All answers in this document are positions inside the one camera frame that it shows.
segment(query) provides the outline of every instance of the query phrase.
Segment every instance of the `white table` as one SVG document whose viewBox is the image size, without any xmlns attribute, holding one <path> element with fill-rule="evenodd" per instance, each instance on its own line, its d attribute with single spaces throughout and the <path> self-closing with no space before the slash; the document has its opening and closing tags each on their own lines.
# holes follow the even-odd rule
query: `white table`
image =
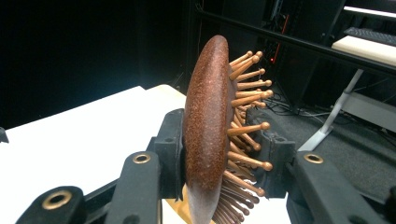
<svg viewBox="0 0 396 224">
<path fill-rule="evenodd" d="M 40 194 L 76 186 L 88 194 L 117 179 L 126 157 L 145 151 L 166 113 L 186 97 L 161 85 L 134 87 L 7 130 L 0 144 L 0 223 L 15 223 Z M 163 201 L 163 223 L 184 223 Z M 245 223 L 290 223 L 286 200 L 262 199 Z"/>
</svg>

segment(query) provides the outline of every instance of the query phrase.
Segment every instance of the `keyboard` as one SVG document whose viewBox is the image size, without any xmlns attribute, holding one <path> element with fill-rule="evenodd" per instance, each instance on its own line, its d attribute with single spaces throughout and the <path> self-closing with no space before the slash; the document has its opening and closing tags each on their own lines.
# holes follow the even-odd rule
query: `keyboard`
<svg viewBox="0 0 396 224">
<path fill-rule="evenodd" d="M 386 35 L 379 32 L 374 32 L 367 29 L 359 29 L 355 27 L 348 28 L 344 31 L 344 34 L 396 47 L 395 35 Z"/>
</svg>

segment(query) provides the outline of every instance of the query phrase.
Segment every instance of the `metal rod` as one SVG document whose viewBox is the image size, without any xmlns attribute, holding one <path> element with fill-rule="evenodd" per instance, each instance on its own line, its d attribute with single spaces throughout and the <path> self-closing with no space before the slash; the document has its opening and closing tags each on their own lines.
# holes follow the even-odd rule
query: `metal rod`
<svg viewBox="0 0 396 224">
<path fill-rule="evenodd" d="M 352 90 L 355 87 L 356 83 L 358 82 L 359 78 L 361 78 L 362 73 L 363 73 L 363 70 L 361 70 L 361 69 L 358 69 L 358 71 L 356 71 L 355 76 L 353 76 L 352 80 L 350 80 L 346 89 L 341 94 L 340 98 L 338 98 L 337 103 L 335 103 L 334 108 L 332 109 L 332 113 L 330 114 L 329 117 L 327 117 L 326 122 L 321 127 L 321 129 L 320 129 L 321 132 L 326 133 L 327 131 L 329 131 L 330 126 L 332 126 L 332 123 L 334 122 L 338 113 L 340 113 L 341 109 L 343 108 L 344 103 L 347 101 L 347 98 L 349 98 L 350 93 L 352 92 Z"/>
<path fill-rule="evenodd" d="M 294 38 L 287 35 L 282 35 L 276 32 L 264 30 L 260 27 L 255 27 L 252 25 L 248 25 L 242 23 L 240 21 L 235 21 L 232 19 L 225 18 L 220 15 L 216 15 L 210 12 L 203 11 L 198 5 L 195 8 L 195 15 L 204 20 L 213 21 L 216 23 L 227 24 L 239 29 L 242 29 L 246 32 L 253 33 L 255 35 L 259 35 L 264 38 L 272 39 L 282 44 L 286 44 L 289 46 L 297 47 L 303 49 L 305 51 L 309 51 L 314 54 L 318 54 L 323 58 L 332 59 L 339 63 L 345 63 L 352 65 L 356 68 L 363 69 L 367 72 L 373 72 L 375 74 L 385 76 L 385 77 L 394 77 L 396 75 L 396 67 L 391 66 L 385 63 L 379 63 L 373 60 L 365 59 L 356 55 L 344 53 L 342 51 L 334 50 L 329 47 L 321 46 L 318 44 L 314 44 L 308 41 L 304 41 L 298 38 Z"/>
</svg>

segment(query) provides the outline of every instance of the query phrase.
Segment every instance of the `wooden bristle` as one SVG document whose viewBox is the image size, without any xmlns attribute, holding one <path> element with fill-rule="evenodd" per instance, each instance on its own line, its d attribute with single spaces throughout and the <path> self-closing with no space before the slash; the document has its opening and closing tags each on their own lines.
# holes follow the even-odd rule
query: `wooden bristle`
<svg viewBox="0 0 396 224">
<path fill-rule="evenodd" d="M 268 96 L 267 98 L 270 98 L 270 97 L 274 96 L 274 92 L 271 91 L 271 90 L 266 91 L 266 93 L 267 93 L 267 96 Z"/>
<path fill-rule="evenodd" d="M 247 167 L 242 166 L 242 164 L 244 164 L 244 163 L 236 162 L 235 164 L 239 167 L 239 169 L 241 169 L 241 170 L 243 170 L 243 171 L 245 171 L 247 173 L 250 173 L 250 170 Z"/>
<path fill-rule="evenodd" d="M 241 112 L 241 118 L 246 119 L 247 118 L 247 112 Z"/>
<path fill-rule="evenodd" d="M 238 68 L 242 67 L 244 64 L 248 63 L 251 60 L 251 57 L 246 58 L 244 61 L 242 61 L 241 63 L 237 63 L 233 66 L 231 66 L 231 70 L 234 72 L 236 70 L 238 70 Z"/>
<path fill-rule="evenodd" d="M 260 199 L 258 197 L 251 195 L 249 192 L 238 188 L 236 185 L 234 185 L 228 181 L 223 181 L 223 186 L 224 186 L 224 190 L 229 191 L 232 194 L 237 194 L 241 197 L 244 197 L 247 200 L 251 201 L 252 203 L 260 202 Z"/>
<path fill-rule="evenodd" d="M 258 70 L 258 71 L 240 75 L 239 77 L 236 78 L 236 81 L 237 81 L 237 82 L 240 82 L 240 81 L 243 81 L 243 80 L 248 79 L 248 78 L 250 78 L 250 77 L 255 77 L 255 76 L 257 76 L 257 75 L 262 75 L 262 74 L 264 74 L 264 73 L 265 73 L 265 69 L 261 68 L 261 69 Z"/>
<path fill-rule="evenodd" d="M 262 52 L 261 51 L 257 51 L 255 54 L 257 57 L 261 58 L 262 57 Z"/>
<path fill-rule="evenodd" d="M 228 152 L 228 159 L 231 161 L 241 161 L 249 165 L 260 166 L 266 171 L 271 171 L 273 169 L 273 165 L 268 161 L 256 161 L 254 159 L 251 159 L 250 157 L 242 156 L 232 151 Z"/>
<path fill-rule="evenodd" d="M 235 164 L 233 161 L 228 160 L 227 161 L 227 167 L 234 172 L 242 175 L 244 178 L 250 180 L 251 182 L 256 182 L 256 178 L 254 175 L 251 175 L 249 172 L 246 172 L 245 169 L 241 169 L 237 164 Z"/>
<path fill-rule="evenodd" d="M 245 98 L 239 98 L 236 100 L 231 101 L 231 106 L 232 107 L 238 107 L 240 105 L 247 105 L 250 104 L 253 101 L 261 100 L 261 99 L 266 99 L 267 98 L 267 93 L 266 92 L 261 92 L 260 94 L 255 94 L 251 95 Z"/>
<path fill-rule="evenodd" d="M 238 112 L 238 109 L 235 109 L 235 112 L 233 113 L 233 122 L 238 126 L 238 127 L 242 127 L 242 118 Z"/>
<path fill-rule="evenodd" d="M 235 122 L 231 122 L 231 127 L 232 128 L 239 128 L 241 126 L 238 126 Z M 259 151 L 262 149 L 262 146 L 258 144 L 256 141 L 254 141 L 247 133 L 239 135 L 242 139 L 244 139 L 247 143 L 249 143 L 254 150 Z"/>
<path fill-rule="evenodd" d="M 237 91 L 235 93 L 235 98 L 239 99 L 260 94 L 262 94 L 262 91 Z"/>
<path fill-rule="evenodd" d="M 227 196 L 227 195 L 221 195 L 222 197 L 219 198 L 220 201 L 223 201 L 224 203 L 228 203 L 229 205 L 232 205 L 239 211 L 241 211 L 245 216 L 248 216 L 250 212 L 248 211 L 247 208 L 243 207 L 241 204 L 237 203 L 233 198 Z"/>
<path fill-rule="evenodd" d="M 226 206 L 224 203 L 219 203 L 219 208 L 225 213 L 233 222 L 230 223 L 235 223 L 235 224 L 240 224 L 241 223 L 241 217 L 238 212 L 235 211 L 235 209 Z"/>
<path fill-rule="evenodd" d="M 241 180 L 238 176 L 233 175 L 232 173 L 230 173 L 230 172 L 227 171 L 227 170 L 224 171 L 223 177 L 224 177 L 226 180 L 229 180 L 229 181 L 235 183 L 236 185 L 238 185 L 238 186 L 241 187 L 241 188 L 249 189 L 249 190 L 255 192 L 255 193 L 256 193 L 257 195 L 259 195 L 260 197 L 264 196 L 264 194 L 265 194 L 265 191 L 264 191 L 263 189 L 258 189 L 258 188 L 256 188 L 256 187 L 250 185 L 249 183 L 247 183 L 247 182 Z"/>
<path fill-rule="evenodd" d="M 233 216 L 233 214 L 230 211 L 226 210 L 224 208 L 224 206 L 222 206 L 220 203 L 218 203 L 217 210 L 219 210 L 219 212 L 221 214 L 223 214 L 223 216 L 224 216 L 224 218 L 226 220 L 226 223 L 235 223 L 235 224 L 238 223 L 237 222 L 237 221 L 239 221 L 238 218 Z"/>
<path fill-rule="evenodd" d="M 224 195 L 224 196 L 227 196 L 227 197 L 229 197 L 231 199 L 234 199 L 238 203 L 244 204 L 247 208 L 250 208 L 250 209 L 254 208 L 254 203 L 248 201 L 246 198 L 243 198 L 241 196 L 231 194 L 231 193 L 229 193 L 229 192 L 227 192 L 225 190 L 222 190 L 220 195 Z"/>
<path fill-rule="evenodd" d="M 269 128 L 270 128 L 270 124 L 268 122 L 263 122 L 262 124 L 258 124 L 258 125 L 251 125 L 240 128 L 231 128 L 227 130 L 227 134 L 229 136 L 235 136 L 235 135 L 241 135 L 243 133 L 255 132 L 258 130 L 268 130 Z"/>
<path fill-rule="evenodd" d="M 242 150 L 250 151 L 251 147 L 246 145 L 244 142 L 242 142 L 241 139 L 238 138 L 238 136 L 230 136 L 230 140 L 235 143 L 236 146 L 241 148 Z"/>
<path fill-rule="evenodd" d="M 245 152 L 243 152 L 233 141 L 230 141 L 230 150 L 239 155 L 247 156 L 247 154 L 245 154 Z"/>
<path fill-rule="evenodd" d="M 249 58 L 249 60 L 245 64 L 243 64 L 242 66 L 240 66 L 230 74 L 230 80 L 232 81 L 236 80 L 237 77 L 242 75 L 242 73 L 244 73 L 251 65 L 257 63 L 259 60 L 260 58 L 257 55 L 254 55 L 253 57 Z"/>
<path fill-rule="evenodd" d="M 237 212 L 235 210 L 235 208 L 233 208 L 229 203 L 227 203 L 225 200 L 219 200 L 219 203 L 225 207 L 227 207 L 227 209 L 229 211 L 231 211 L 233 213 L 234 216 L 236 216 L 238 218 L 239 221 L 243 222 L 245 221 L 244 215 Z"/>
<path fill-rule="evenodd" d="M 228 223 L 226 217 L 224 214 L 220 212 L 220 210 L 216 209 L 215 215 L 213 216 L 213 219 L 216 221 L 216 223 L 222 224 L 222 223 Z"/>
<path fill-rule="evenodd" d="M 245 89 L 249 89 L 249 88 L 255 88 L 255 87 L 261 87 L 261 86 L 266 86 L 269 87 L 272 85 L 272 81 L 271 80 L 266 80 L 266 81 L 255 81 L 255 82 L 243 82 L 243 83 L 238 83 L 237 87 L 238 90 L 245 90 Z"/>
<path fill-rule="evenodd" d="M 249 58 L 253 55 L 252 51 L 248 51 L 246 54 L 242 55 L 241 57 L 233 60 L 232 62 L 230 62 L 230 66 L 234 66 L 238 63 L 241 63 L 242 61 L 244 61 L 246 58 Z"/>
<path fill-rule="evenodd" d="M 259 108 L 265 108 L 266 107 L 266 104 L 264 102 L 253 101 L 251 104 L 255 105 L 255 106 L 258 106 Z"/>
<path fill-rule="evenodd" d="M 247 110 L 248 110 L 249 108 L 251 108 L 251 107 L 253 107 L 253 105 L 243 105 L 243 106 L 238 106 L 237 108 L 238 108 L 239 110 L 242 110 L 242 111 L 244 111 L 244 112 L 247 112 Z"/>
</svg>

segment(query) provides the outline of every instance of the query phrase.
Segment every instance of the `black equipment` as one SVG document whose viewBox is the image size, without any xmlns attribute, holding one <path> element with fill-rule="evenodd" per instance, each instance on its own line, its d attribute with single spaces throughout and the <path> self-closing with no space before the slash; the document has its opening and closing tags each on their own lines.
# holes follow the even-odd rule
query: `black equipment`
<svg viewBox="0 0 396 224">
<path fill-rule="evenodd" d="M 396 36 L 394 35 L 382 34 L 372 30 L 359 29 L 356 27 L 350 27 L 344 31 L 344 34 L 396 47 Z"/>
<path fill-rule="evenodd" d="M 129 156 L 118 180 L 86 196 L 76 187 L 51 189 L 34 200 L 17 223 L 161 223 L 161 199 L 182 198 L 183 112 L 178 109 L 165 116 L 147 151 Z M 263 113 L 249 109 L 247 122 L 260 122 Z M 315 152 L 296 152 L 293 142 L 274 128 L 276 125 L 272 132 L 253 134 L 262 143 L 258 158 L 275 166 L 273 171 L 255 176 L 267 198 L 289 193 L 292 223 L 387 223 L 329 160 Z M 384 216 L 394 220 L 394 193 L 381 206 L 389 211 Z"/>
</svg>

